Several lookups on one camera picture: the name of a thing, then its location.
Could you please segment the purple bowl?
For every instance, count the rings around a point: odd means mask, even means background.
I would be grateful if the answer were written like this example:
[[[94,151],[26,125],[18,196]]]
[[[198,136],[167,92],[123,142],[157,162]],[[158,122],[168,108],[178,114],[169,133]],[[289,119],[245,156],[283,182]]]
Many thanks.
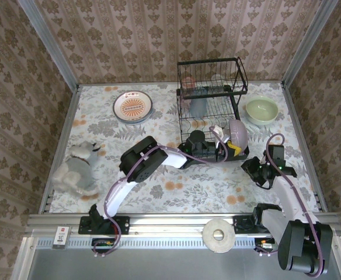
[[[230,120],[229,131],[229,141],[231,141],[234,145],[242,148],[242,152],[244,152],[244,150],[248,147],[248,132],[244,123],[240,120]]]

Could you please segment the clear plastic cup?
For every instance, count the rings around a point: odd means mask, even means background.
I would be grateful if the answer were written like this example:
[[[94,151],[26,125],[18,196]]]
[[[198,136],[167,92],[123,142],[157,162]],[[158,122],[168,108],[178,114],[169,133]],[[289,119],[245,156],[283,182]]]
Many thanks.
[[[203,118],[207,113],[207,100],[205,98],[192,99],[189,111],[192,117]]]

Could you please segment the pale green bowl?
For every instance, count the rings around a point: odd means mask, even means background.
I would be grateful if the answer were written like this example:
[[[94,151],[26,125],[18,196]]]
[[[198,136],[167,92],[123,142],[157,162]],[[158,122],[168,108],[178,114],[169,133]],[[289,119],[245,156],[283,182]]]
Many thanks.
[[[279,108],[274,100],[255,96],[246,103],[247,119],[255,125],[269,125],[278,116]]]

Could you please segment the plate with dark green rim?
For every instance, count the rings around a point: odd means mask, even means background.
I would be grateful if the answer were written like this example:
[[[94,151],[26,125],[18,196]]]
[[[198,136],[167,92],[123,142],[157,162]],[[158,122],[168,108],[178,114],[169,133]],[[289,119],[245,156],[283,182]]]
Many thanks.
[[[136,124],[141,124],[141,123],[145,122],[147,119],[150,118],[151,115],[152,115],[152,112],[147,114],[144,118],[141,118],[140,120],[136,120],[136,121],[127,121],[127,120],[124,120],[121,118],[118,118],[118,120],[123,124],[136,125]]]

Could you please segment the pink transparent tumbler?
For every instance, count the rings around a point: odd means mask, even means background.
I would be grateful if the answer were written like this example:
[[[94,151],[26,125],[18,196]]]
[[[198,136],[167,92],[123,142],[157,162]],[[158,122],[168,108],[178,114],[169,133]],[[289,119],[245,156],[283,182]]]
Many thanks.
[[[192,76],[187,76],[182,79],[183,97],[181,105],[183,109],[188,109],[191,103],[190,96],[194,93],[196,80]]]

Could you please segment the clear transparent tumbler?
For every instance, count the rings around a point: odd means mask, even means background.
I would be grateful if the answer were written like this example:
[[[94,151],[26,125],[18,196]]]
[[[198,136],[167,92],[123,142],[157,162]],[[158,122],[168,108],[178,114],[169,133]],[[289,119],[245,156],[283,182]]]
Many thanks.
[[[220,74],[214,74],[211,76],[210,86],[213,88],[223,87],[225,77]]]

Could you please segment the white plate orange sunburst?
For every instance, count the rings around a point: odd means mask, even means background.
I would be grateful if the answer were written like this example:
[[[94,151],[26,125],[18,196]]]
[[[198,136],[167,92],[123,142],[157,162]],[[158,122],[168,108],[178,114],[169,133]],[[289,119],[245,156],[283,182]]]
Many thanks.
[[[150,96],[137,90],[122,93],[113,103],[114,115],[127,121],[140,120],[152,110],[153,102]]]

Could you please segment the grey tape roll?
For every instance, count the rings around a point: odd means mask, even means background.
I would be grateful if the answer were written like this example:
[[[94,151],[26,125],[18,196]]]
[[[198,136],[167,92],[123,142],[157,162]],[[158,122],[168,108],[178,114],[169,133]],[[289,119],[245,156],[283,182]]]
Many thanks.
[[[222,239],[214,237],[215,232],[222,233]],[[212,219],[203,227],[202,239],[208,249],[214,253],[226,253],[233,248],[236,240],[234,227],[223,219]]]

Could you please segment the small controller board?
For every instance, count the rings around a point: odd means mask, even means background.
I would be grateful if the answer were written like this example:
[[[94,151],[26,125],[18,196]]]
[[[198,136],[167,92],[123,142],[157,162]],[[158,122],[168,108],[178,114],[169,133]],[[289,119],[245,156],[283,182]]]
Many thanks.
[[[272,252],[278,249],[274,238],[255,238],[255,249],[262,252]]]
[[[93,238],[91,241],[92,251],[98,254],[106,254],[115,244],[115,239],[108,238]]]

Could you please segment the grey white plush toy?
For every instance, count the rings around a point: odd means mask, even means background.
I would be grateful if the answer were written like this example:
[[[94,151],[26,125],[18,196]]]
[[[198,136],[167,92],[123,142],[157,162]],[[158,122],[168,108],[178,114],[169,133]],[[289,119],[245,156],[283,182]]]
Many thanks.
[[[67,158],[53,173],[51,182],[54,190],[77,197],[90,197],[98,193],[94,184],[93,168],[97,163],[101,146],[84,141],[72,145]]]

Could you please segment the white label card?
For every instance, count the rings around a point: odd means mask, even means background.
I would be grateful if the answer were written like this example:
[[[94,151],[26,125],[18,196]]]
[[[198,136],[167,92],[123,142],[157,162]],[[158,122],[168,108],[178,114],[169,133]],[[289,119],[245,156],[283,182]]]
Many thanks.
[[[69,226],[57,226],[57,230],[53,241],[53,250],[65,250],[69,238]]]

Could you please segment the aluminium table side rail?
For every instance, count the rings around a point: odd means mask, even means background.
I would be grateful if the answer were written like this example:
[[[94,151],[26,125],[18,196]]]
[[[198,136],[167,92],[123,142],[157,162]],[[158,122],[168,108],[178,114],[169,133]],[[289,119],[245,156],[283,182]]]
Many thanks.
[[[328,212],[329,211],[328,206],[323,196],[323,191],[319,183],[319,180],[318,180],[315,168],[314,168],[314,164],[312,162],[311,155],[309,153],[309,149],[308,149],[308,146],[307,146],[307,143],[306,143],[306,140],[305,140],[302,128],[301,128],[300,121],[298,119],[298,115],[297,115],[293,100],[291,98],[290,91],[288,89],[288,86],[284,82],[281,82],[281,87],[283,89],[283,95],[284,95],[284,98],[288,107],[288,111],[290,113],[290,117],[291,117],[294,130],[295,130],[295,134],[297,136],[298,143],[299,143],[302,155],[303,155],[305,167],[308,172],[308,177],[318,197],[319,209],[321,209],[323,212]]]
[[[74,122],[75,114],[78,108],[79,97],[81,95],[80,86],[77,85],[75,91],[72,94],[71,102],[69,104],[69,108],[67,111],[67,115],[64,121],[64,125],[60,134],[60,139],[58,141],[58,145],[55,151],[53,163],[51,165],[51,169],[48,175],[47,183],[44,189],[44,194],[40,203],[38,214],[44,214],[48,212],[50,209],[50,204],[52,201],[54,187],[53,187],[53,175],[59,168],[59,166],[63,163],[65,151],[67,148],[69,135],[71,133],[72,124]]]

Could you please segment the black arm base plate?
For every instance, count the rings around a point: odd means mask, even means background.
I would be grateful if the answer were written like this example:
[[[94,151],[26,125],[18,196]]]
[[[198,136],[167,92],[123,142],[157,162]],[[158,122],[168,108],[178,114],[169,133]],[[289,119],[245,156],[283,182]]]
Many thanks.
[[[238,215],[233,217],[234,229],[238,234],[243,233],[256,233],[257,228],[255,226],[252,215]]]
[[[118,224],[121,234],[128,235],[130,228],[129,216],[117,216],[113,220]],[[79,235],[116,235],[119,231],[114,227],[114,223],[109,219],[92,218],[83,216],[79,222]]]

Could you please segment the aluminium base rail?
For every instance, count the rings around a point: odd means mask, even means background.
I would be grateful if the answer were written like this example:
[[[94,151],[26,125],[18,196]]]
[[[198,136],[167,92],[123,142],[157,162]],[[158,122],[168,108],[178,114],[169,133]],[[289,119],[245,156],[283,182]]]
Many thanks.
[[[199,234],[202,227],[212,219],[222,219],[234,223],[235,213],[179,213],[179,214],[130,214],[130,235],[169,235],[177,233]],[[58,225],[77,227],[84,214],[76,213],[45,213],[42,215],[30,215],[27,226],[31,228],[52,228]]]

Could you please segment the aluminium frame post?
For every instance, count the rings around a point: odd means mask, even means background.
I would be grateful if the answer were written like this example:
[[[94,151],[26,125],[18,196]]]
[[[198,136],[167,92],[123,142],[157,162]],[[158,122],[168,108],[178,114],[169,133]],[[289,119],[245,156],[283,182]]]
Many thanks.
[[[66,84],[74,92],[79,85],[77,78],[69,67],[65,55],[62,53],[51,29],[47,26],[47,22],[37,7],[35,0],[18,0],[18,2],[43,42],[46,50],[49,52]]]
[[[282,85],[290,87],[301,66],[305,62],[312,47],[317,41],[322,29],[328,21],[330,15],[335,9],[338,0],[322,0],[317,12],[315,13],[311,24],[309,25],[299,47],[297,48],[285,74],[282,78]]]

